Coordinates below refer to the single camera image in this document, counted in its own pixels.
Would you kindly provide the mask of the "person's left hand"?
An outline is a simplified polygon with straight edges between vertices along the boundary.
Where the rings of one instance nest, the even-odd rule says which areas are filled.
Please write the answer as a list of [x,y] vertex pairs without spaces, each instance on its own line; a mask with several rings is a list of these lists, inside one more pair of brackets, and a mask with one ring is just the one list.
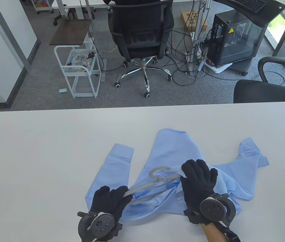
[[123,210],[133,198],[133,195],[131,194],[124,197],[128,190],[127,186],[121,186],[113,190],[110,190],[108,186],[101,187],[93,196],[90,211],[111,214],[115,220],[114,225],[117,225],[122,216]]

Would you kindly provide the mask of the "person's right hand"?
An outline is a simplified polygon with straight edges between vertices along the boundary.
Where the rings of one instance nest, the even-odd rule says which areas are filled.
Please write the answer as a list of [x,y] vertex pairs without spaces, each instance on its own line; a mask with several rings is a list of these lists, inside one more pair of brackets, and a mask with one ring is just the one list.
[[204,160],[188,160],[182,164],[185,177],[181,177],[187,208],[200,213],[200,203],[214,194],[218,171],[209,169]]

